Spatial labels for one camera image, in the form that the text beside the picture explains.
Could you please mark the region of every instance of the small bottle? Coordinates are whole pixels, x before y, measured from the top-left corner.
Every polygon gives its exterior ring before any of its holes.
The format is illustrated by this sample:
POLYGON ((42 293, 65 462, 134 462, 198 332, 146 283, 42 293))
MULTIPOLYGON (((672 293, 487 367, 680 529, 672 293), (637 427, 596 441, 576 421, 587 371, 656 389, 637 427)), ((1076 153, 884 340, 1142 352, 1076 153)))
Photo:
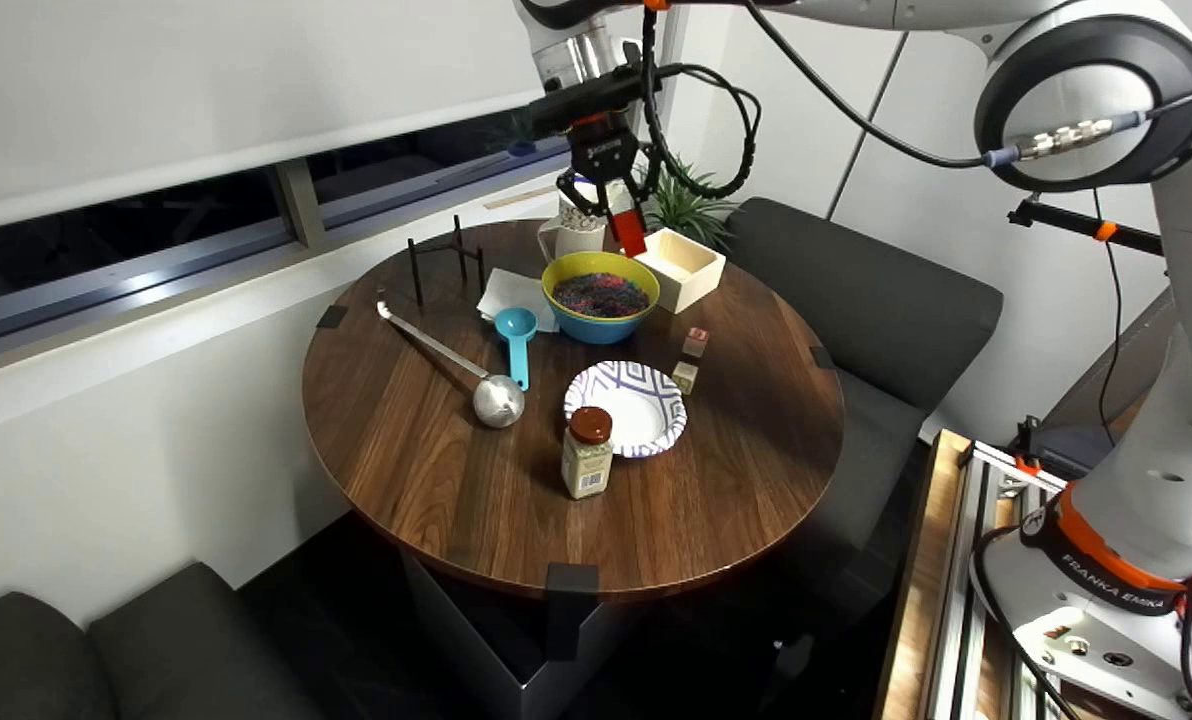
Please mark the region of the small bottle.
POLYGON ((566 496, 596 496, 608 483, 611 469, 611 418, 596 405, 584 405, 565 425, 565 451, 561 451, 561 477, 566 496))

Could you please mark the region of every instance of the green bowl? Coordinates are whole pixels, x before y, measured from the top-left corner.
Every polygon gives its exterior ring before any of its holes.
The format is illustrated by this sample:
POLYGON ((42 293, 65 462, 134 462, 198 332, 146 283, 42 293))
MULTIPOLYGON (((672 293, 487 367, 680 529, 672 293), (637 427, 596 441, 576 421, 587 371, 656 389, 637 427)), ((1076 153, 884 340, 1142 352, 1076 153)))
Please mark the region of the green bowl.
POLYGON ((538 276, 538 293, 556 312, 556 325, 565 337, 581 340, 581 343, 620 343, 629 340, 641 321, 660 304, 660 280, 650 268, 637 264, 632 256, 620 252, 572 252, 572 256, 556 256, 543 276, 538 276), (581 312, 556 302, 556 290, 565 280, 576 276, 614 276, 629 280, 641 296, 642 307, 629 312, 629 317, 596 317, 596 312, 581 312))

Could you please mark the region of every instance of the chair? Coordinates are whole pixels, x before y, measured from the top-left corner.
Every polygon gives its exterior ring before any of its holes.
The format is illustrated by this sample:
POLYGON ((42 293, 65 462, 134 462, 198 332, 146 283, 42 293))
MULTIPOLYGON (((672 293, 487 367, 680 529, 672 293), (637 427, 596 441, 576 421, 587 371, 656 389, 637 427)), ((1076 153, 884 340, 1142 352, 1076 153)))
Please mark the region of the chair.
POLYGON ((832 352, 845 450, 822 504, 776 548, 795 633, 814 644, 896 586, 919 496, 919 425, 980 358, 1001 293, 776 199, 727 220, 727 259, 776 290, 832 352))

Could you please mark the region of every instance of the white plate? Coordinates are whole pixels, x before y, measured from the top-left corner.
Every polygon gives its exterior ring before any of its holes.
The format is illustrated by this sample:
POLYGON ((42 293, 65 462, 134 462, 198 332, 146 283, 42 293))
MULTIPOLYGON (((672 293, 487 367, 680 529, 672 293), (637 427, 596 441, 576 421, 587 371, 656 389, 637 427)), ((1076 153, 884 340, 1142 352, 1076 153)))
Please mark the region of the white plate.
POLYGON ((565 418, 576 407, 596 405, 611 418, 611 451, 614 458, 660 458, 683 433, 683 401, 672 378, 632 364, 632 361, 602 361, 584 367, 565 389, 565 418))

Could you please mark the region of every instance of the table top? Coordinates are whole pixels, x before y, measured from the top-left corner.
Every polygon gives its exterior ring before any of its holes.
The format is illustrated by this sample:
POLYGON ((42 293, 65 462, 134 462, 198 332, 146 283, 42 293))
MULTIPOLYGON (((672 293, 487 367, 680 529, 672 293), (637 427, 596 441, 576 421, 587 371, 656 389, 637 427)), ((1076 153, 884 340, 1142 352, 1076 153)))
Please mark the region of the table top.
MULTIPOLYGON (((460 238, 487 268, 543 268, 534 226, 460 238)), ((474 379, 370 307, 385 296, 395 317, 505 371, 508 350, 474 312, 474 259, 439 244, 447 238, 414 244, 414 264, 395 252, 367 268, 319 317, 303 358, 303 421, 325 472, 405 554, 522 595, 543 595, 556 568, 596 568, 596 595, 622 600, 723 576, 819 504, 838 451, 838 379, 798 312, 742 268, 727 264, 721 290, 680 317, 656 307, 614 350, 534 337, 522 421, 491 433, 470 418, 474 379), (566 379, 596 361, 672 371, 686 327, 710 340, 675 450, 614 462, 608 491, 572 500, 561 481, 566 379)))

